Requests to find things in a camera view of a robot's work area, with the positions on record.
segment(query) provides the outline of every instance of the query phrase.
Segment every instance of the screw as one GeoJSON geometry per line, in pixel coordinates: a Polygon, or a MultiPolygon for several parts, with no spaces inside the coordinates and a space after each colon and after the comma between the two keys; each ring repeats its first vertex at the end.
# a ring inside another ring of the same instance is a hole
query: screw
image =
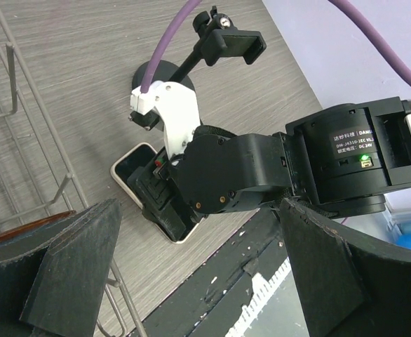
{"type": "Polygon", "coordinates": [[[231,27],[231,21],[229,20],[229,18],[223,16],[222,18],[220,18],[220,25],[223,26],[223,28],[229,28],[231,27]]]}

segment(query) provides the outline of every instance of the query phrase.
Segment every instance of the gray wood grain surface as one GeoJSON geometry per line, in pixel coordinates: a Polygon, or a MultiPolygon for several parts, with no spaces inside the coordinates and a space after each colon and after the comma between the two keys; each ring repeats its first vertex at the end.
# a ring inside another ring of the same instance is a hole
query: gray wood grain surface
{"type": "MultiPolygon", "coordinates": [[[[115,257],[142,317],[250,217],[250,213],[211,216],[185,244],[171,244],[141,216],[109,174],[111,165],[139,142],[149,142],[156,148],[163,144],[162,133],[146,132],[128,122],[130,82],[183,3],[0,0],[89,202],[108,197],[122,202],[123,222],[115,257]]],[[[213,4],[231,16],[237,27],[261,31],[268,48],[252,66],[242,59],[222,60],[211,68],[202,62],[191,73],[205,123],[237,134],[269,134],[320,109],[262,0],[205,0],[196,13],[210,10],[213,4]]],[[[165,59],[179,64],[191,51],[197,40],[192,19],[193,15],[183,24],[165,59]]],[[[5,102],[7,90],[7,78],[0,72],[0,92],[5,102]]],[[[24,91],[28,97],[29,90],[24,91]]],[[[24,124],[21,132],[28,133],[24,124]]],[[[24,142],[32,158],[33,145],[26,139],[24,142]]],[[[0,150],[6,162],[13,155],[0,150]]],[[[34,160],[38,169],[40,163],[34,160]]],[[[20,184],[24,179],[20,170],[11,172],[8,166],[5,170],[16,180],[16,189],[26,189],[26,184],[20,184]]],[[[45,179],[51,178],[42,173],[43,184],[45,179]]],[[[117,298],[125,308],[118,293],[117,298]]],[[[100,318],[108,330],[119,332],[106,303],[100,318]]]]}

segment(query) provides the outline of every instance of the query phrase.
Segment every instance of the white wall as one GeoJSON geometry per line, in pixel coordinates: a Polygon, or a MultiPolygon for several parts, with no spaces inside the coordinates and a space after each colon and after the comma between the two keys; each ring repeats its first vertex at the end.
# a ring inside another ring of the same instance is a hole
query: white wall
{"type": "MultiPolygon", "coordinates": [[[[263,0],[321,105],[361,103],[411,88],[358,28],[327,0],[263,0]]],[[[411,68],[411,0],[349,0],[411,68]]],[[[389,200],[411,207],[411,189],[389,200]]]]}

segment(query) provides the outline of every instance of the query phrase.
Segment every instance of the dish rack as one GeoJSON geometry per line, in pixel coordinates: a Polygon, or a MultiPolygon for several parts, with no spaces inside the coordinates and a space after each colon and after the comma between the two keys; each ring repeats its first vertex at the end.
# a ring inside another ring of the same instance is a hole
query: dish rack
{"type": "MultiPolygon", "coordinates": [[[[0,31],[3,38],[3,43],[0,40],[0,232],[3,232],[62,211],[80,211],[89,204],[1,9],[0,31]]],[[[120,290],[140,335],[145,337],[114,259],[110,270],[113,276],[107,280],[105,294],[121,326],[120,337],[128,335],[129,329],[112,288],[120,290]]],[[[106,337],[112,337],[99,320],[97,327],[106,337]]]]}

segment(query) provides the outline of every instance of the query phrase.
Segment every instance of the smartphone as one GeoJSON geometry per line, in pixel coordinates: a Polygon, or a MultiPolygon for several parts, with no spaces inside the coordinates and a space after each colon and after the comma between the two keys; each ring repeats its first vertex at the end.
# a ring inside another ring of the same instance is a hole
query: smartphone
{"type": "Polygon", "coordinates": [[[156,156],[157,151],[148,143],[140,143],[120,158],[110,169],[112,178],[129,197],[142,209],[142,202],[128,186],[130,175],[139,167],[146,166],[156,156]]]}

